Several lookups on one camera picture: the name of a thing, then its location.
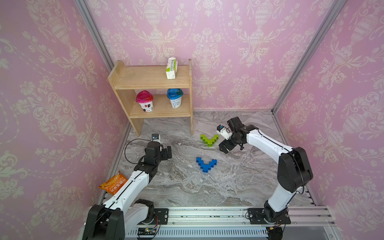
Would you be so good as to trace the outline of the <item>green small lego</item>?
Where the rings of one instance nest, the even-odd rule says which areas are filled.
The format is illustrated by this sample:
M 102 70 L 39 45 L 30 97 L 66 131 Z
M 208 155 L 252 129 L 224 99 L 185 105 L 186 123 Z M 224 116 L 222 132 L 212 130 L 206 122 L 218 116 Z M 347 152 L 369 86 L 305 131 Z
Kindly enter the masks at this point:
M 219 135 L 214 135 L 214 136 L 212 137 L 212 140 L 213 140 L 214 142 L 216 142 L 218 139 L 219 139 Z

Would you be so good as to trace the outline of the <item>green long lego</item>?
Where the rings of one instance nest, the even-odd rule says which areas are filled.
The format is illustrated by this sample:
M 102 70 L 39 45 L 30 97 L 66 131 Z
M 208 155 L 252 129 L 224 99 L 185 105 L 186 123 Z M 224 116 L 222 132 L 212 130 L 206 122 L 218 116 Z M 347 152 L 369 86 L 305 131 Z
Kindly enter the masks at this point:
M 216 140 L 207 140 L 207 146 L 212 147 L 215 144 Z

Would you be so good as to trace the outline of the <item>green lego pair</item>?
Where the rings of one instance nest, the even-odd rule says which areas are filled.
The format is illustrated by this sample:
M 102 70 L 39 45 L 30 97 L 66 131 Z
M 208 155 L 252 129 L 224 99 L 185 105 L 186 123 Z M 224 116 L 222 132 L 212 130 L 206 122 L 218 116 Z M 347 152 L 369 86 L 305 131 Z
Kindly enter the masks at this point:
M 203 141 L 204 144 L 207 145 L 208 138 L 205 135 L 201 135 L 201 140 Z

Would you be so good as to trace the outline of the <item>blue large lego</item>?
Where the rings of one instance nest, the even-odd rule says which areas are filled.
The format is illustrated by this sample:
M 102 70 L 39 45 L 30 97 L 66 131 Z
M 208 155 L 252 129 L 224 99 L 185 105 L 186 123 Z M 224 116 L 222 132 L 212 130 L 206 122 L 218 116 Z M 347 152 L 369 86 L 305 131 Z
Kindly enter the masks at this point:
M 208 173 L 212 169 L 212 166 L 208 164 L 201 164 L 200 168 L 203 171 L 203 173 Z

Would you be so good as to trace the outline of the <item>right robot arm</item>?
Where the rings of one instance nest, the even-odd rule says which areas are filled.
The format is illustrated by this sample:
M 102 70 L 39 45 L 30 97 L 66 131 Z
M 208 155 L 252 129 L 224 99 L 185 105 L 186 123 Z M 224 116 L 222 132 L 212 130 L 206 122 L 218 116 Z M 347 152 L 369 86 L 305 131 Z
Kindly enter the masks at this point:
M 245 144 L 258 148 L 278 164 L 278 185 L 265 202 L 263 217 L 266 222 L 281 223 L 288 213 L 288 204 L 295 194 L 303 194 L 305 186 L 313 179 L 313 171 L 306 151 L 290 147 L 263 133 L 254 125 L 244 125 L 239 117 L 227 121 L 228 127 L 217 126 L 217 133 L 225 139 L 219 144 L 221 152 L 228 154 L 236 146 Z

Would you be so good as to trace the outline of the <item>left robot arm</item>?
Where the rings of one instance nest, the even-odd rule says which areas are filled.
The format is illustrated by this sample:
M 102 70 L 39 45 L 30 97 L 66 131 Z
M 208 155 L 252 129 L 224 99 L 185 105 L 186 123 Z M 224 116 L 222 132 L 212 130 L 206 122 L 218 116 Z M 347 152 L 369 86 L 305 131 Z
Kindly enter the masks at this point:
M 172 147 L 150 141 L 127 182 L 103 205 L 94 205 L 89 210 L 82 239 L 124 240 L 137 224 L 150 223 L 154 203 L 136 198 L 157 174 L 161 161 L 172 156 Z

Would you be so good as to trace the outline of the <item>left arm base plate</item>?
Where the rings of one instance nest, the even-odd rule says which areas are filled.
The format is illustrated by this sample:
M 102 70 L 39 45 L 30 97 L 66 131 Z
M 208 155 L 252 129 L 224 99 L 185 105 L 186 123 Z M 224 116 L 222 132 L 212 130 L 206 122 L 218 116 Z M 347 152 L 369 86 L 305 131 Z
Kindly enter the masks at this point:
M 154 209 L 151 217 L 148 217 L 139 225 L 167 225 L 169 219 L 169 209 Z

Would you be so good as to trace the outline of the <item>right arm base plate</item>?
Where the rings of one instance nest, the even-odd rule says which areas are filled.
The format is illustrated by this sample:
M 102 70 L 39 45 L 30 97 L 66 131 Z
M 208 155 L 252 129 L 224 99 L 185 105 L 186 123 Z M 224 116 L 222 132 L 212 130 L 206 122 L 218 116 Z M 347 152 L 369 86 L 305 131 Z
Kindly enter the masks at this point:
M 245 218 L 251 225 L 289 225 L 291 220 L 288 209 L 281 212 L 274 212 L 269 208 L 250 208 L 245 213 Z

